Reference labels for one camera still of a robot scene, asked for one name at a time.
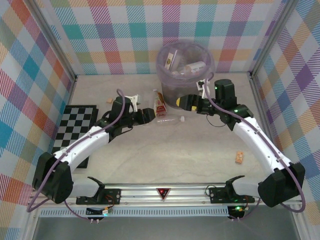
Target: table surface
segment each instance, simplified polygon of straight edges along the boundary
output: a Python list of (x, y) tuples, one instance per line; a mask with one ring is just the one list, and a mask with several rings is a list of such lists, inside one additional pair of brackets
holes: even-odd
[[(245, 104), (260, 119), (246, 73), (217, 73), (212, 81), (231, 79), (239, 104)], [(161, 90), (156, 74), (81, 75), (72, 105), (97, 105), (98, 119), (111, 109), (108, 98), (116, 89), (126, 96), (142, 95), (141, 108), (153, 89)], [(210, 85), (214, 97), (214, 85)], [(135, 126), (89, 158), (87, 169), (76, 169), (80, 177), (92, 176), (103, 183), (221, 183), (239, 175), (265, 178), (247, 145), (227, 126), (213, 127), (204, 115), (168, 107), (169, 114), (185, 116), (185, 122), (171, 126), (155, 123)], [(218, 116), (209, 117), (221, 125)], [(243, 163), (236, 164), (236, 152), (244, 152)]]

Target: clear water bottle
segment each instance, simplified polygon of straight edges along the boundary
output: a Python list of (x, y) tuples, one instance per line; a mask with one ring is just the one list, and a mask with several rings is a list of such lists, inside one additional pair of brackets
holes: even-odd
[(157, 116), (155, 118), (155, 122), (159, 126), (168, 126), (168, 125), (176, 125), (178, 123), (185, 122), (185, 116), (178, 116), (178, 115), (165, 115), (165, 116)]

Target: clear plastic container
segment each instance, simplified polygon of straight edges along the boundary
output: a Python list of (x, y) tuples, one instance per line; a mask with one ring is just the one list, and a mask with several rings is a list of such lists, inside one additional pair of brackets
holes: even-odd
[[(201, 68), (195, 70), (199, 62), (203, 62)], [(191, 41), (168, 43), (160, 49), (156, 58), (156, 73), (161, 81), (164, 101), (176, 109), (179, 108), (176, 104), (178, 98), (199, 94), (196, 82), (206, 78), (210, 72), (215, 72), (212, 54), (202, 45)]]
[(185, 122), (185, 116), (168, 114), (166, 116), (157, 116), (155, 122), (159, 126), (176, 125)]

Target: checkered board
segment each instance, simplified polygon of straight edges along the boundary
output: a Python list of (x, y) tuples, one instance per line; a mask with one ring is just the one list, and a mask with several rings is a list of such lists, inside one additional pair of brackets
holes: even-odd
[[(67, 105), (54, 141), (52, 153), (55, 153), (85, 135), (97, 121), (98, 109), (96, 105)], [(78, 168), (86, 169), (89, 157)]]

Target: plaid wall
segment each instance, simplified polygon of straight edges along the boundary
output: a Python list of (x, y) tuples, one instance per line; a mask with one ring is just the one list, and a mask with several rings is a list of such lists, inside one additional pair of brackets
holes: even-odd
[(75, 72), (86, 75), (155, 73), (160, 47), (183, 39), (208, 47), (218, 72), (247, 72), (285, 4), (285, 0), (37, 2)]
[(15, 240), (37, 159), (53, 145), (72, 80), (22, 0), (0, 3), (0, 240)]
[(258, 73), (277, 146), (305, 169), (307, 213), (320, 232), (320, 0), (300, 0)]

